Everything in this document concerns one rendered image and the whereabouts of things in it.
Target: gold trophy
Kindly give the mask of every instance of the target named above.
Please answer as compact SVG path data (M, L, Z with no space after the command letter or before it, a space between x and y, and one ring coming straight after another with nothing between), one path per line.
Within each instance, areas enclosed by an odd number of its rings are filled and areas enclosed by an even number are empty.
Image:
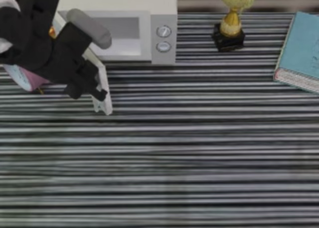
M254 0L223 0L230 7L230 12L221 23L215 25L212 35L220 52L241 49L244 46L245 33L241 28L239 13L250 8Z

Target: gray gripper finger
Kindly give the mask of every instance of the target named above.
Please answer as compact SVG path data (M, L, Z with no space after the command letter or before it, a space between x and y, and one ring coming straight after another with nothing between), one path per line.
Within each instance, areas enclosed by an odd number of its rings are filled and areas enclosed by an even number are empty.
M87 35L93 42L102 49L107 49L112 45L111 33L95 19L89 17L79 9L72 9L68 12L67 21L73 23Z

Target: book cover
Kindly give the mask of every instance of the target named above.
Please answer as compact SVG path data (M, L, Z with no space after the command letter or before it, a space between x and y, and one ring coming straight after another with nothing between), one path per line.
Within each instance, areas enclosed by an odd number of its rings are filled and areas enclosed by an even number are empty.
M292 20L275 80L319 93L319 17L298 12Z

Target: table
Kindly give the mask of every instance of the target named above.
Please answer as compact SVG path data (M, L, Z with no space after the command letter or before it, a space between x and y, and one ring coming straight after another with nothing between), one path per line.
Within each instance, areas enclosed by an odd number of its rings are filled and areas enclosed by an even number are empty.
M0 226L318 227L319 98L272 81L292 14L180 14L175 67L111 64L114 115L0 74Z

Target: black trophy base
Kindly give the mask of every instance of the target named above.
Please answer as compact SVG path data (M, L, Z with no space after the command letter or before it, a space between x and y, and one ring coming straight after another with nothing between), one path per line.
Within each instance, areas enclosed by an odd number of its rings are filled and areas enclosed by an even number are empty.
M227 37L220 32L220 23L215 25L212 38L219 52L230 52L244 47L245 33L243 30L236 37Z

